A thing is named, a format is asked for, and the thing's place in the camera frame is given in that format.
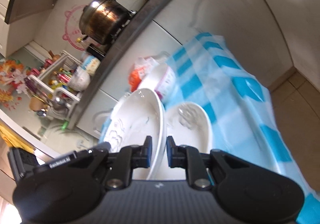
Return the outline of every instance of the stainless steel pot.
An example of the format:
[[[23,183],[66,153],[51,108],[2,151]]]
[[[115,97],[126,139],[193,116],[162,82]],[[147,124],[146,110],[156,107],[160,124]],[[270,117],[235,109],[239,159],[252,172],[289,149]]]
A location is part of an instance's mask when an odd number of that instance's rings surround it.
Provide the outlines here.
[[[83,9],[79,27],[101,45],[108,43],[130,18],[130,11],[115,0],[94,0]]]

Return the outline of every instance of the pot lid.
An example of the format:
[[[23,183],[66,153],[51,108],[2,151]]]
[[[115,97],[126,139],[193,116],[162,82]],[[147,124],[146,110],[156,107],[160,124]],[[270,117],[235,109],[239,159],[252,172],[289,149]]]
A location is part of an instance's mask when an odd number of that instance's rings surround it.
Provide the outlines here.
[[[83,9],[83,13],[79,20],[79,28],[81,33],[84,34],[85,26],[90,20],[92,14],[96,11],[96,9],[106,0],[93,0],[89,5],[85,6]]]

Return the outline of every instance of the white plate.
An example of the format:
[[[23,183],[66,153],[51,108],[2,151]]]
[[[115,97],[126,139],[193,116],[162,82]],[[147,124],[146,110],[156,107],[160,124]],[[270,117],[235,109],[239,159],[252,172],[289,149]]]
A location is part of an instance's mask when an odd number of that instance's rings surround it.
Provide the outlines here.
[[[149,89],[136,90],[121,102],[112,113],[104,141],[111,144],[110,152],[115,153],[121,147],[143,145],[146,136],[151,136],[151,166],[133,170],[133,179],[152,179],[164,156],[166,123],[163,105],[157,94]]]
[[[172,136],[176,145],[196,147],[200,153],[209,153],[212,149],[212,126],[207,113],[193,102],[180,103],[170,108],[167,119],[167,135]],[[156,175],[157,180],[186,179],[185,170],[170,168],[165,154]]]

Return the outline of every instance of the yellow cloth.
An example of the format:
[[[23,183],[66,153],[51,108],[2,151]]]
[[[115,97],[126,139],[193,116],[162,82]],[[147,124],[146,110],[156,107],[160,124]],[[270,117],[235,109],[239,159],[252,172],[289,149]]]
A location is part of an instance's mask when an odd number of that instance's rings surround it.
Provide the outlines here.
[[[27,144],[23,143],[17,136],[11,134],[6,127],[0,125],[0,136],[9,147],[22,148],[33,154],[33,149]]]

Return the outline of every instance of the countertop edge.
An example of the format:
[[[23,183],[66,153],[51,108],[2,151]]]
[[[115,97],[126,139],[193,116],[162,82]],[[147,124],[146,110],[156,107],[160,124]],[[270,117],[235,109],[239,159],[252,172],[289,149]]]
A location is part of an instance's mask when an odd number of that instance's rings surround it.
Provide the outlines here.
[[[73,129],[76,126],[99,87],[110,74],[117,62],[125,54],[127,49],[170,1],[171,0],[148,0],[133,17],[131,22],[124,28],[121,35],[107,52],[105,58],[101,61],[101,64],[93,76],[88,88],[83,93],[79,104],[72,113],[68,125],[69,129]]]

